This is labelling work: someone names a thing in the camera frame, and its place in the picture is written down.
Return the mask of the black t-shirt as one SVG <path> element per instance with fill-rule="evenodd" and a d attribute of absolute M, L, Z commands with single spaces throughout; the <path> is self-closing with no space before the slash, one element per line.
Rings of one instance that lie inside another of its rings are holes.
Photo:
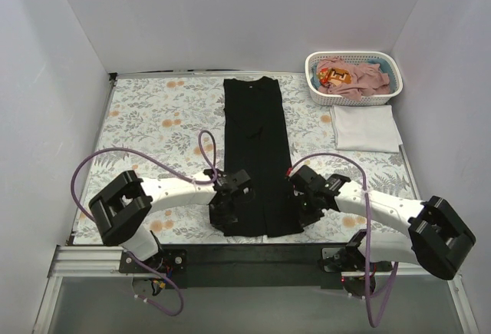
<path fill-rule="evenodd" d="M 238 220 L 219 229 L 226 236 L 269 238 L 301 233 L 298 204 L 286 172 L 292 165 L 279 82 L 226 79 L 225 171 L 244 170 L 251 200 L 236 205 Z"/>

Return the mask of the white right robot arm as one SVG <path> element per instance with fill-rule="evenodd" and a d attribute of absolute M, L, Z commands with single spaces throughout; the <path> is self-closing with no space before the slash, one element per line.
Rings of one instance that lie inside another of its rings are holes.
<path fill-rule="evenodd" d="M 419 265 L 442 280 L 452 280 L 476 243 L 463 219 L 443 198 L 408 200 L 364 190 L 349 177 L 324 178 L 309 166 L 287 173 L 304 225 L 318 222 L 324 211 L 365 217 L 390 227 L 392 234 L 369 229 L 357 232 L 346 245 L 348 264 L 355 270 L 391 261 Z"/>

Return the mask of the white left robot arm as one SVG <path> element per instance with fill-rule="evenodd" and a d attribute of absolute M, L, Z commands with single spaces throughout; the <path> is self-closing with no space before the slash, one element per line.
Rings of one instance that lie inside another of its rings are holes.
<path fill-rule="evenodd" d="M 210 223 L 228 227 L 238 222 L 239 205 L 252 192 L 245 170 L 234 174 L 205 169 L 191 176 L 153 179 L 124 171 L 97 193 L 89 209 L 105 246 L 121 246 L 148 273 L 164 271 L 174 258 L 143 226 L 150 212 L 185 206 L 207 206 Z"/>

